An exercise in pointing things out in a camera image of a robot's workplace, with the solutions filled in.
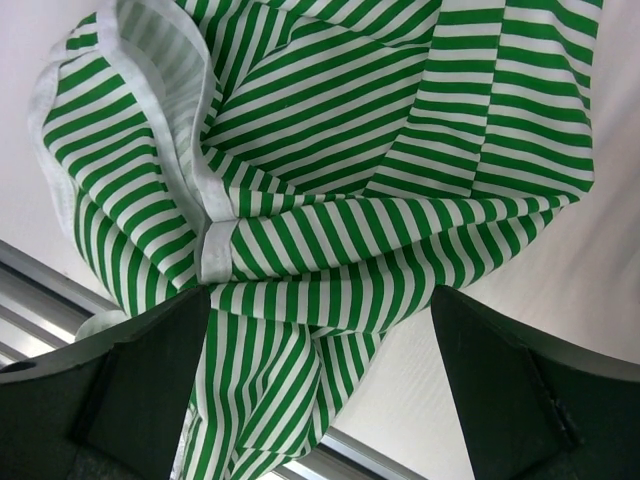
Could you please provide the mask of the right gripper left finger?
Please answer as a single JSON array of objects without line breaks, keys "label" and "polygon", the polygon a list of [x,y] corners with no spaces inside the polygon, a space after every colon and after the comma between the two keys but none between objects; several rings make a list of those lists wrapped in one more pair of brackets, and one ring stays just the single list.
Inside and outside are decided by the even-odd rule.
[{"label": "right gripper left finger", "polygon": [[1,371],[4,479],[167,479],[209,319],[203,287]]}]

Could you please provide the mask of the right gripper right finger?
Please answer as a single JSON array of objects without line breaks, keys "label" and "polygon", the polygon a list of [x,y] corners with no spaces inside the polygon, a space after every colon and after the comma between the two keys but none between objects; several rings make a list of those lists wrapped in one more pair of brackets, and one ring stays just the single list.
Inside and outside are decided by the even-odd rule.
[{"label": "right gripper right finger", "polygon": [[431,313],[476,478],[638,478],[638,365],[451,287],[434,290]]}]

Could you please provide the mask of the green white striped tank top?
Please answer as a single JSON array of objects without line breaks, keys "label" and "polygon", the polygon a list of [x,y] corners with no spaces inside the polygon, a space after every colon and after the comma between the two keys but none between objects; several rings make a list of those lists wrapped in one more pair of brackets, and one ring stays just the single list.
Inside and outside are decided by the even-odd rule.
[{"label": "green white striped tank top", "polygon": [[211,299],[174,467],[308,454],[387,332],[594,182],[599,1],[106,1],[28,125],[65,234],[128,316]]}]

